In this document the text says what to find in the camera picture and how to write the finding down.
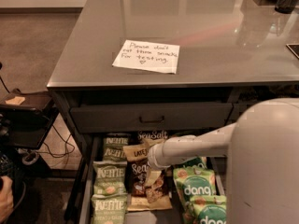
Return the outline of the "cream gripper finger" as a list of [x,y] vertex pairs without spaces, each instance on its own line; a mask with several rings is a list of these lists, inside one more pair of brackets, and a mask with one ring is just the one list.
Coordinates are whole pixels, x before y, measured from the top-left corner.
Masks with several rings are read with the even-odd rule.
[[150,187],[152,186],[158,177],[161,175],[161,171],[158,170],[152,170],[150,167],[148,168],[147,175],[146,175],[146,180],[145,180],[145,186]]

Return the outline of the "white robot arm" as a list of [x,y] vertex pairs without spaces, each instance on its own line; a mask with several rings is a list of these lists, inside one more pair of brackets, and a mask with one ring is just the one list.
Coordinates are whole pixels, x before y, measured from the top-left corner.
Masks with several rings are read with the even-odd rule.
[[227,224],[299,224],[298,98],[263,101],[216,131],[170,138],[148,160],[163,170],[196,156],[227,158]]

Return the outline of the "person's hand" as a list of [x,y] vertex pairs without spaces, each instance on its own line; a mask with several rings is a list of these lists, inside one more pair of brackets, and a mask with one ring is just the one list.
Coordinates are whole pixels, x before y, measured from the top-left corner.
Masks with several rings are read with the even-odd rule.
[[2,224],[13,212],[12,180],[8,176],[2,176],[3,187],[0,190],[0,224]]

